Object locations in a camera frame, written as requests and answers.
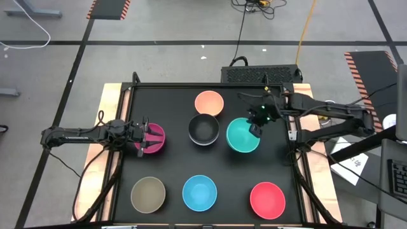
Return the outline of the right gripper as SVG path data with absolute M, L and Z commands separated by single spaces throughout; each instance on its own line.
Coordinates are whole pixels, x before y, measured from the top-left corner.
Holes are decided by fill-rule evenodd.
M 255 137 L 260 138 L 263 133 L 261 127 L 270 121 L 278 120 L 279 113 L 274 104 L 262 104 L 261 102 L 249 101 L 248 105 L 248 122 L 251 124 L 249 132 Z

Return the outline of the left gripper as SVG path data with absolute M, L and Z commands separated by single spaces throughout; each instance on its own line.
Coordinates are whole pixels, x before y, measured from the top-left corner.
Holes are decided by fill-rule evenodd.
M 141 123 L 131 124 L 130 137 L 126 143 L 126 152 L 136 154 L 137 157 L 142 157 L 144 154 L 144 149 L 149 148 L 161 148 L 164 144 L 163 141 L 148 141 L 146 140 L 146 134 L 155 136 L 163 136 L 162 129 L 148 129 L 149 118 L 144 116 Z

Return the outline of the magenta ribbed bowl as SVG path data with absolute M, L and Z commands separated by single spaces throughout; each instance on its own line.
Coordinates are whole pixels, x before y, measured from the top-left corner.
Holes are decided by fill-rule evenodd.
M 156 123 L 149 123 L 149 128 L 155 129 L 155 130 L 162 129 L 163 130 L 163 136 L 155 136 L 155 135 L 150 135 L 150 134 L 147 133 L 146 134 L 146 140 L 147 141 L 163 141 L 164 144 L 165 144 L 165 132 L 164 132 L 164 129 L 161 126 L 159 126 L 158 124 L 156 124 Z M 149 148 L 149 147 L 147 147 L 147 148 L 144 149 L 143 153 L 146 153 L 146 154 L 157 153 L 163 148 L 163 145 L 162 145 L 161 148 Z

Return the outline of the teal ribbed bowl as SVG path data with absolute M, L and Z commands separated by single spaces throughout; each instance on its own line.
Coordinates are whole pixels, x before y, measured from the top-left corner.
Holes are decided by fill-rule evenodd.
M 226 129 L 226 141 L 229 147 L 239 153 L 250 153 L 260 144 L 260 138 L 249 132 L 251 124 L 247 118 L 236 118 Z

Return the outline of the black ribbed bowl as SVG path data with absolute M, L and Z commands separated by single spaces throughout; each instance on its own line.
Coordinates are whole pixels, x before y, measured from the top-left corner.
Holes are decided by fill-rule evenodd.
M 188 134 L 196 140 L 209 141 L 219 136 L 219 122 L 210 114 L 198 114 L 190 120 Z

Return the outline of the peach bowl with yellow inside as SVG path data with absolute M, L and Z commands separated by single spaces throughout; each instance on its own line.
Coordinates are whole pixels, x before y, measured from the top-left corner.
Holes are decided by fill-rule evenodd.
M 194 105 L 200 114 L 217 116 L 224 108 L 224 100 L 218 92 L 206 90 L 197 95 Z

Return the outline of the beige ribbed bowl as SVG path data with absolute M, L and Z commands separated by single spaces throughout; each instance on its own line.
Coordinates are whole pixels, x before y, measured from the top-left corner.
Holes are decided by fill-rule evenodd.
M 134 209 L 143 214 L 156 212 L 166 198 L 165 185 L 156 177 L 143 177 L 136 182 L 130 194 Z

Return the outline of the red ribbed bowl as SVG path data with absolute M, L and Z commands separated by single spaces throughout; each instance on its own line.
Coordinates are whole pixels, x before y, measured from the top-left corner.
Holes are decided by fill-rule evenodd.
M 253 187 L 249 197 L 252 210 L 261 218 L 279 218 L 286 208 L 283 191 L 274 183 L 261 182 Z

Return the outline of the light blue ribbed bowl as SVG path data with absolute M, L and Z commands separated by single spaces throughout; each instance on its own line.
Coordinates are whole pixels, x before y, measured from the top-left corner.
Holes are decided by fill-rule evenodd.
M 184 204 L 192 211 L 207 211 L 216 203 L 217 186 L 205 175 L 192 176 L 183 186 L 182 198 Z

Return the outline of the black computer tower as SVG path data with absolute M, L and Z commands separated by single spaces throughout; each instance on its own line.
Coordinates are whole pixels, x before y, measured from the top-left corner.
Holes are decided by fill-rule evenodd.
M 229 66 L 221 68 L 223 83 L 302 83 L 302 72 L 295 64 L 269 66 Z

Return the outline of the white paper sheet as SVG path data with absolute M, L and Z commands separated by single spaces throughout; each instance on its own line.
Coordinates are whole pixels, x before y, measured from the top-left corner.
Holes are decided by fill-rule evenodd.
M 337 151 L 350 146 L 351 143 L 345 140 L 343 137 L 335 142 L 335 146 L 331 151 L 331 156 Z M 361 153 L 360 155 L 354 156 L 340 163 L 333 164 L 331 170 L 339 175 L 344 180 L 348 181 L 352 185 L 356 185 L 359 181 L 359 176 L 361 175 L 364 167 L 368 161 L 368 155 Z

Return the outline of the black diagonal bar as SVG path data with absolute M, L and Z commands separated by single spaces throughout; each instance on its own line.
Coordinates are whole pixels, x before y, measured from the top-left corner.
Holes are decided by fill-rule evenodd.
M 392 141 L 397 140 L 396 137 L 396 126 L 391 126 L 378 134 L 369 136 L 368 138 L 359 141 L 357 143 L 351 144 L 332 155 L 329 155 L 328 162 L 330 165 L 342 162 L 361 153 L 367 152 L 371 149 L 375 149 L 381 146 L 384 139 L 389 139 Z

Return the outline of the black hazard-striped floor mat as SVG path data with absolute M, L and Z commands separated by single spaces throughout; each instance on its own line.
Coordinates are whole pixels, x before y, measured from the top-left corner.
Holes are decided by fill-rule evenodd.
M 386 128 L 385 117 L 397 111 L 397 66 L 386 51 L 346 52 L 344 56 L 361 102 L 373 115 L 379 133 Z
M 93 0 L 87 19 L 124 20 L 131 0 Z

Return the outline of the white round cup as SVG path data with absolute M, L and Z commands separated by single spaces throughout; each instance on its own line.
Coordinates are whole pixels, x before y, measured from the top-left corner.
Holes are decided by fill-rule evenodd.
M 384 130 L 388 129 L 390 127 L 395 126 L 396 122 L 397 122 L 396 114 L 389 114 L 383 119 L 382 127 L 383 127 Z

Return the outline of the black keyboard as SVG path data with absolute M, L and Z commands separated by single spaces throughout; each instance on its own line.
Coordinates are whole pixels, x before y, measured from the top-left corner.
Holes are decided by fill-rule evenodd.
M 407 198 L 407 162 L 387 160 L 390 192 L 398 197 Z

